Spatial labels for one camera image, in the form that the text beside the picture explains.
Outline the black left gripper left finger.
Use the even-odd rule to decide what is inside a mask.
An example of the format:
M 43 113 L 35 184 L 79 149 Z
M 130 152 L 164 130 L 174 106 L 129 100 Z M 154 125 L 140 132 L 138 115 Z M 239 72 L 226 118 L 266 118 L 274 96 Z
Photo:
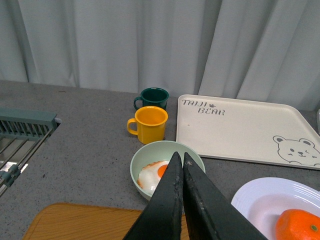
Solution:
M 184 174 L 175 152 L 148 205 L 131 226 L 125 240 L 179 240 L 182 232 Z

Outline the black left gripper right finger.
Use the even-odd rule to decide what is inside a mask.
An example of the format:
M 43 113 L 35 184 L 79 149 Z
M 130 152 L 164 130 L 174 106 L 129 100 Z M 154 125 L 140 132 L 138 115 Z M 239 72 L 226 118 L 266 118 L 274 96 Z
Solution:
M 184 154 L 183 204 L 191 240 L 265 240 L 224 197 L 195 160 Z

